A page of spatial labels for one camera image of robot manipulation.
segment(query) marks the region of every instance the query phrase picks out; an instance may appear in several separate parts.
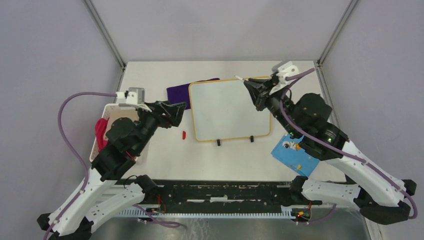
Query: yellow frame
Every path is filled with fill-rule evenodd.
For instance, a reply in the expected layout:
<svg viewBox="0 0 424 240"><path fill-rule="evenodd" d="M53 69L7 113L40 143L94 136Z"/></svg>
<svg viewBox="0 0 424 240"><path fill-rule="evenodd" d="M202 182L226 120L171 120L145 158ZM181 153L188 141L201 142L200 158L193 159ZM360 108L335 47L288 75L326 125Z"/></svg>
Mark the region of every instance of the yellow frame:
<svg viewBox="0 0 424 240"><path fill-rule="evenodd" d="M252 79L269 79L270 76L252 76L250 77ZM237 78L230 78L230 79L220 79L220 80L210 80L210 81L196 81L196 82L192 82L190 83L190 85L188 85L188 96L190 98L190 105L191 105L191 119L193 120L193 131L194 131L194 138L198 141L198 142L212 142L212 141L216 141L217 139L211 139L211 140L199 140L196 136L196 127L195 127L195 116L193 114L194 109L193 109L193 103L192 103L192 92L191 92L191 86L193 84L207 84L207 83L216 83L216 82L227 82L227 81L239 81ZM269 113L269 131L267 134L265 135L256 135L254 137L266 137L271 133L271 129L272 129L272 114ZM222 138L219 140L231 140L231 139L247 139L250 138L251 136L238 136L238 137L230 137L230 138Z"/></svg>

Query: purple cloth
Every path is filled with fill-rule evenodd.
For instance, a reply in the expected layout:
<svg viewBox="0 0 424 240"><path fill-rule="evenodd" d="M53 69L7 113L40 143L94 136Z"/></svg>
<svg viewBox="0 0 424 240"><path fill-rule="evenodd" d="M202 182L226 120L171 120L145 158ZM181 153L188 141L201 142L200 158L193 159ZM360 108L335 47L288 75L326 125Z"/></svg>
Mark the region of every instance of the purple cloth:
<svg viewBox="0 0 424 240"><path fill-rule="evenodd" d="M219 80L219 78L211 78L208 80L201 80L197 82L205 82L205 81L213 81ZM166 93L168 94L168 101L170 104L177 104L181 102L186 102L187 106L185 109L190 109L192 106L190 105L190 96L189 96L189 85L190 83L171 86L166 89Z"/></svg>

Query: gray floor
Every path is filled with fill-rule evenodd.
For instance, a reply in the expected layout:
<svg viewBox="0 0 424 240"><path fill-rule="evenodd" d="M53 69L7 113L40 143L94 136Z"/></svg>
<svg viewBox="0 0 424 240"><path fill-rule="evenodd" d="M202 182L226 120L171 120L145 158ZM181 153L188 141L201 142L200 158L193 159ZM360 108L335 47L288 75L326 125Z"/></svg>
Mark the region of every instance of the gray floor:
<svg viewBox="0 0 424 240"><path fill-rule="evenodd" d="M320 218L328 209L314 209L312 218ZM157 224L137 223L131 218L112 218L102 225L91 240L369 240L365 221L359 213L337 209L325 221L296 226L288 219L206 219L166 218L183 225L165 228Z"/></svg>

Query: red fabric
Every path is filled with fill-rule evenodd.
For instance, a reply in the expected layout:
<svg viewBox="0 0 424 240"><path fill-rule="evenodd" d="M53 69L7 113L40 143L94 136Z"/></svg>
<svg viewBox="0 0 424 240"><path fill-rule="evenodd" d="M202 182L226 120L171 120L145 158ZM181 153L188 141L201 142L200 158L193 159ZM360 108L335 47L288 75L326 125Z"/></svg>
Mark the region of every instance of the red fabric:
<svg viewBox="0 0 424 240"><path fill-rule="evenodd" d="M108 144L108 141L103 137L106 132L106 127L108 126L109 119L100 118L94 127L95 139L97 141L98 150L102 150Z"/></svg>

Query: tabletop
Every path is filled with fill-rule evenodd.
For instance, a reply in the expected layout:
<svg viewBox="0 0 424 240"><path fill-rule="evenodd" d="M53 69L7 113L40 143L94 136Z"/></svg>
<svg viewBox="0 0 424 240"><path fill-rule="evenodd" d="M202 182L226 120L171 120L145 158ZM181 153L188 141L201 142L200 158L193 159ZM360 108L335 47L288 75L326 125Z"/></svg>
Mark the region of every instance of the tabletop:
<svg viewBox="0 0 424 240"><path fill-rule="evenodd" d="M269 76L271 68L280 61L130 61L119 91L130 87L145 89L145 101L167 100L166 89L173 86L212 78L231 79ZM300 72L314 67L312 61L293 61ZM292 88L297 102L306 93L322 94L316 73L302 78ZM292 181L297 173L273 158L271 151L286 134L272 118L271 133L255 138L198 142L194 136L191 109L184 111L179 127L158 128L151 138L147 158L137 162L125 175L147 174L152 179L211 180L211 181ZM345 175L321 161L311 179L344 182Z"/></svg>

